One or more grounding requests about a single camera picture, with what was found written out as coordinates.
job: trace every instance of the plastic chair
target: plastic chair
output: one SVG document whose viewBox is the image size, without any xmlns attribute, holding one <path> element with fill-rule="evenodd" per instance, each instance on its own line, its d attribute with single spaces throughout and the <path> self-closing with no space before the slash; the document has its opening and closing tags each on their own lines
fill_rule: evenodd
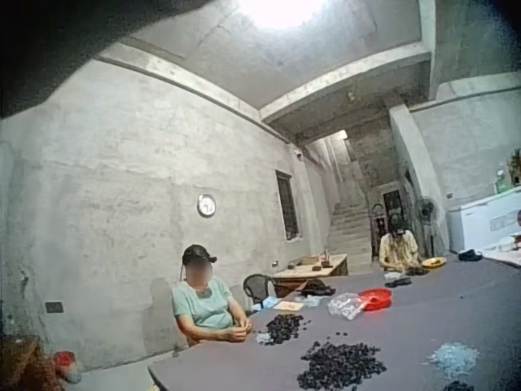
<svg viewBox="0 0 521 391">
<path fill-rule="evenodd" d="M 264 308 L 262 302 L 269 296 L 268 285 L 272 283 L 275 286 L 274 280 L 268 275 L 250 275 L 243 283 L 243 289 L 246 296 L 253 300 L 253 304 L 260 304 Z"/>
</svg>

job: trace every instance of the woman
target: woman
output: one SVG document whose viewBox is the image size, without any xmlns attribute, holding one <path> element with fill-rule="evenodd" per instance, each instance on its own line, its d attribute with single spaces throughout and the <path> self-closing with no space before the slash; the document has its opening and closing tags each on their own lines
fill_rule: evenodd
<svg viewBox="0 0 521 391">
<path fill-rule="evenodd" d="M 212 263 L 203 246 L 192 244 L 182 256 L 186 278 L 173 293 L 173 313 L 190 344 L 201 340 L 244 342 L 252 322 L 226 284 L 212 276 Z"/>
</svg>

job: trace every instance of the wooden desk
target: wooden desk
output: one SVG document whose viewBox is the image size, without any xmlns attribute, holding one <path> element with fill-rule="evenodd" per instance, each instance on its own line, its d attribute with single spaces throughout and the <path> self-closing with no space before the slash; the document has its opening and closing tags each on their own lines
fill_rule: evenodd
<svg viewBox="0 0 521 391">
<path fill-rule="evenodd" d="M 312 271 L 313 265 L 295 266 L 295 269 L 287 269 L 275 273 L 275 292 L 277 297 L 285 297 L 297 289 L 309 279 L 320 279 L 348 273 L 347 254 L 331 255 L 329 262 L 332 267 L 322 267 L 319 271 Z"/>
</svg>

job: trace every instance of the white chest freezer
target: white chest freezer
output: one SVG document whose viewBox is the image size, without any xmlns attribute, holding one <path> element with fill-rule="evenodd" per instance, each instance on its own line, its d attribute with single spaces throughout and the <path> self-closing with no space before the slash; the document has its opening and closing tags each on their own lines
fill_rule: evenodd
<svg viewBox="0 0 521 391">
<path fill-rule="evenodd" d="M 521 231 L 521 187 L 452 208 L 447 213 L 450 250 L 480 250 Z"/>
</svg>

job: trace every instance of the table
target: table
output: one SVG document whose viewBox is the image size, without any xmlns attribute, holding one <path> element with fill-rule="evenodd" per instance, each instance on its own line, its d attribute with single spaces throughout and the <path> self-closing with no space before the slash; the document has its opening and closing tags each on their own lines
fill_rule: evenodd
<svg viewBox="0 0 521 391">
<path fill-rule="evenodd" d="M 314 265 L 302 265 L 295 266 L 295 269 L 286 269 L 275 273 L 275 292 L 277 297 L 286 297 L 309 279 L 346 275 L 348 273 L 347 259 L 347 254 L 336 254 L 331 255 L 329 258 L 331 267 L 322 267 L 319 271 L 312 271 Z"/>
<path fill-rule="evenodd" d="M 383 274 L 324 279 L 341 292 L 380 286 Z M 388 370 L 364 380 L 360 391 L 439 390 L 449 382 L 427 356 L 445 342 L 462 342 L 480 351 L 477 365 L 462 380 L 475 391 L 509 391 L 521 374 L 521 270 L 493 261 L 457 262 L 413 277 L 409 286 L 393 289 L 392 306 L 366 312 L 353 321 L 330 316 L 326 303 L 300 311 L 311 319 L 299 339 L 260 346 L 255 337 L 243 344 L 204 342 L 177 358 L 149 367 L 158 386 L 167 391 L 298 390 L 296 376 L 307 369 L 300 360 L 315 340 L 365 342 L 381 348 L 377 357 Z M 252 317 L 262 329 L 278 311 Z M 336 332 L 348 332 L 337 337 Z"/>
</svg>

